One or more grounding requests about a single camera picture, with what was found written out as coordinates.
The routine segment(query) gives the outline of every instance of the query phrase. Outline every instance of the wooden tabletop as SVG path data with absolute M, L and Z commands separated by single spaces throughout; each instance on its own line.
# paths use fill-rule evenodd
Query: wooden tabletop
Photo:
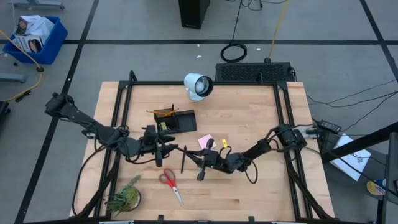
M 311 124 L 303 83 L 292 82 L 288 86 L 295 124 Z M 102 84 L 94 118 L 104 125 L 111 124 L 117 87 L 117 82 Z M 123 94 L 118 125 L 126 91 Z M 280 95 L 287 123 L 282 92 Z M 197 140 L 210 134 L 217 145 L 215 150 L 221 149 L 221 141 L 226 139 L 232 152 L 243 152 L 255 145 L 271 128 L 279 125 L 271 86 L 216 85 L 210 96 L 194 102 L 189 100 L 184 86 L 141 85 L 132 89 L 127 119 L 130 136 L 137 139 L 144 132 L 141 127 L 155 124 L 153 114 L 146 110 L 170 108 L 172 103 L 180 111 L 195 110 L 197 131 L 174 134 L 176 140 L 171 142 L 180 144 L 180 147 L 187 145 L 188 150 L 200 150 Z M 318 150 L 315 140 L 307 139 L 307 142 L 308 147 Z M 88 140 L 85 159 L 93 150 L 93 140 Z M 320 156 L 308 150 L 302 150 L 301 154 L 309 191 L 324 210 L 334 216 Z M 141 157 L 140 161 L 152 158 L 152 155 L 147 155 Z M 98 188 L 103 159 L 104 152 L 93 157 L 81 175 L 75 203 L 78 212 Z M 164 215 L 165 220 L 245 221 L 248 216 L 254 216 L 256 221 L 294 220 L 287 171 L 281 153 L 269 152 L 255 160 L 259 180 L 254 185 L 242 172 L 235 171 L 228 175 L 212 169 L 207 169 L 204 181 L 199 182 L 196 180 L 199 169 L 189 158 L 186 158 L 183 174 L 180 173 L 181 159 L 182 153 L 179 151 L 173 151 L 169 158 L 164 159 L 163 167 L 156 167 L 155 162 L 134 165 L 122 159 L 117 190 L 140 174 L 142 179 L 136 187 L 142 194 L 142 202 L 136 210 L 121 213 L 113 219 L 156 220 L 158 215 Z M 158 181 L 165 167 L 171 168 L 177 176 L 177 187 L 184 208 L 170 187 Z M 253 166 L 248 168 L 248 174 L 254 178 Z M 302 194 L 299 189 L 297 192 L 301 216 L 305 217 Z M 104 208 L 102 206 L 101 214 L 105 213 Z

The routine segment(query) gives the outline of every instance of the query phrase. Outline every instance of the blue object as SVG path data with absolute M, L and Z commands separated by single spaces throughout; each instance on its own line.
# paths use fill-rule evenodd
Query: blue object
M 51 65 L 54 63 L 55 58 L 60 51 L 63 41 L 68 35 L 68 31 L 62 25 L 59 17 L 56 16 L 46 16 L 51 22 L 54 23 L 54 27 L 50 32 L 49 37 L 44 43 L 44 46 L 40 52 L 29 53 L 28 54 L 36 60 L 39 64 Z M 18 50 L 12 43 L 7 41 L 3 48 L 5 53 L 9 53 L 14 58 L 22 63 L 33 63 L 33 61 L 27 57 L 24 53 Z

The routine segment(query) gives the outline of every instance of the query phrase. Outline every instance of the red scissors handle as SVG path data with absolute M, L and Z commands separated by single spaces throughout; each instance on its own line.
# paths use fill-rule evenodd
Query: red scissors handle
M 159 181 L 164 184 L 168 184 L 171 188 L 176 187 L 175 185 L 175 175 L 173 171 L 169 168 L 163 170 L 163 174 L 159 176 Z

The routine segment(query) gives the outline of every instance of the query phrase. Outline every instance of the black speaker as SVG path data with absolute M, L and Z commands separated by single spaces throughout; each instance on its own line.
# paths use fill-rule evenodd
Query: black speaker
M 181 25 L 200 29 L 210 0 L 178 0 L 178 4 L 180 5 Z

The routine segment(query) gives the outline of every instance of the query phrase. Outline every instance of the concrete floor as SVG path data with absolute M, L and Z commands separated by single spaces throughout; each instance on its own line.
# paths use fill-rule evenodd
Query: concrete floor
M 371 14 L 384 40 L 398 40 L 398 25 L 394 0 L 367 0 Z M 20 103 L 11 103 L 12 113 L 0 130 L 0 216 L 2 223 L 13 223 L 27 184 L 50 125 L 43 113 L 44 104 L 55 91 L 60 92 L 67 75 L 68 94 L 76 105 L 89 115 L 94 114 L 101 82 L 127 79 L 134 70 L 139 80 L 182 80 L 189 72 L 214 78 L 215 64 L 222 63 L 220 50 L 225 44 L 86 44 L 81 55 L 76 54 L 90 10 L 97 0 L 64 1 L 65 10 L 16 8 L 16 16 L 41 14 L 59 16 L 68 29 L 67 40 L 53 65 L 44 66 L 40 86 Z M 238 11 L 238 2 L 212 0 L 202 29 L 180 26 L 177 0 L 99 0 L 87 40 L 228 40 L 231 38 Z M 241 9 L 235 39 L 270 40 L 283 4 L 264 3 L 262 11 Z M 0 0 L 0 28 L 10 33 L 13 27 L 12 8 Z M 359 0 L 293 0 L 277 36 L 281 40 L 377 40 Z M 331 101 L 371 86 L 395 79 L 379 44 L 278 44 L 272 60 L 290 62 L 307 93 L 316 100 Z M 243 62 L 262 62 L 270 45 L 247 44 L 248 56 Z M 388 45 L 398 57 L 398 46 Z M 227 52 L 230 57 L 238 50 Z M 74 70 L 74 57 L 79 61 Z M 27 83 L 0 83 L 0 98 L 8 98 L 32 85 L 38 79 L 34 66 L 12 64 L 11 57 L 0 57 L 0 72 L 17 72 L 29 76 Z M 397 90 L 397 83 L 385 85 L 341 102 L 365 100 Z M 347 131 L 366 134 L 398 120 L 398 96 L 387 100 L 379 109 Z M 315 119 L 325 119 L 346 128 L 373 109 L 381 100 L 347 108 L 325 105 L 310 107 Z M 54 132 L 49 153 L 40 175 L 25 222 L 66 218 L 70 212 L 73 187 L 82 163 L 86 139 L 74 124 L 59 123 Z M 387 152 L 387 144 L 373 149 Z M 336 217 L 354 222 L 376 219 L 377 201 L 356 189 L 349 189 L 331 179 L 342 173 L 325 166 Z M 395 223 L 397 207 L 389 205 L 387 223 Z

